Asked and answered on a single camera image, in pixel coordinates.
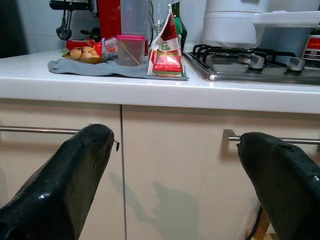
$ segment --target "gas stove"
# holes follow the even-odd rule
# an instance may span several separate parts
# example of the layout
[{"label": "gas stove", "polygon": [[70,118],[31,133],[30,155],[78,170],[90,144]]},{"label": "gas stove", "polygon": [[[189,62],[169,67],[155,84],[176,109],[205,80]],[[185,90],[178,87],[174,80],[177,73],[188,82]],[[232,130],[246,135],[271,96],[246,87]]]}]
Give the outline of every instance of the gas stove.
[{"label": "gas stove", "polygon": [[[293,52],[222,48],[199,44],[184,56],[211,81],[262,82],[320,86],[320,69],[308,69]],[[289,58],[287,64],[277,57]]]}]

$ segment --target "white countertop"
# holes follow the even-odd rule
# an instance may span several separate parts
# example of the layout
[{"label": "white countertop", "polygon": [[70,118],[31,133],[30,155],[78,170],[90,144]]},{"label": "white countertop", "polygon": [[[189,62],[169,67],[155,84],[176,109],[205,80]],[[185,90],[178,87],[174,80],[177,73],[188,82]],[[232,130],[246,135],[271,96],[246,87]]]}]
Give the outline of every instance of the white countertop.
[{"label": "white countertop", "polygon": [[58,58],[59,50],[0,59],[0,98],[320,114],[319,86],[212,82],[186,59],[188,81],[50,73]]}]

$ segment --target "grey towel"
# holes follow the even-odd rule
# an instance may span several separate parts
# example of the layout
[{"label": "grey towel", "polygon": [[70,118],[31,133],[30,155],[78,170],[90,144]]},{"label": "grey towel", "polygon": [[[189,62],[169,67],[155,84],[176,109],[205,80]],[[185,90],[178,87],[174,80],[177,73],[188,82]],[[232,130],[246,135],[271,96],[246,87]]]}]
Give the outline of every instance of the grey towel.
[{"label": "grey towel", "polygon": [[120,66],[117,61],[108,61],[98,64],[82,63],[70,59],[61,58],[57,61],[48,62],[48,69],[54,74],[77,74],[83,76],[110,76],[121,75],[129,78],[143,78],[143,79],[159,79],[159,80],[180,80],[185,81],[188,79],[184,77],[159,77],[148,76],[148,60],[139,66]]}]

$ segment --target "espresso machine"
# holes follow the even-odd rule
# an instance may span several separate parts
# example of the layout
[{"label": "espresso machine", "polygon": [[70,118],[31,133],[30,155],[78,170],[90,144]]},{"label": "espresso machine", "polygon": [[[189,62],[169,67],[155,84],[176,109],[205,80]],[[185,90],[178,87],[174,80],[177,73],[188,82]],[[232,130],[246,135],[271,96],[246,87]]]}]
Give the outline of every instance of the espresso machine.
[{"label": "espresso machine", "polygon": [[91,32],[82,30],[82,34],[89,35],[96,42],[101,38],[111,38],[121,34],[121,0],[51,0],[53,10],[63,11],[61,26],[56,28],[56,34],[61,40],[68,40],[72,35],[71,18],[73,11],[89,11],[99,18],[100,28],[93,28]]}]

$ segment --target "cream cabinet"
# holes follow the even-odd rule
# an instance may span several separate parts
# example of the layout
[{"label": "cream cabinet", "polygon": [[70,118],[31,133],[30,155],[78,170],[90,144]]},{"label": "cream cabinet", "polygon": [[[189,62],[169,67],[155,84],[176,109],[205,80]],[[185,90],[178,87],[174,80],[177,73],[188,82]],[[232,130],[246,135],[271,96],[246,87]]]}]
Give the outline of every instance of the cream cabinet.
[{"label": "cream cabinet", "polygon": [[259,203],[224,129],[320,137],[311,114],[124,106],[122,120],[127,240],[243,240]]},{"label": "cream cabinet", "polygon": [[[119,105],[0,99],[0,124],[6,126],[81,129],[110,127],[121,140]],[[0,206],[70,138],[70,135],[0,132]],[[110,181],[118,176],[117,185]],[[113,147],[86,219],[81,240],[124,240],[122,153]]]}]

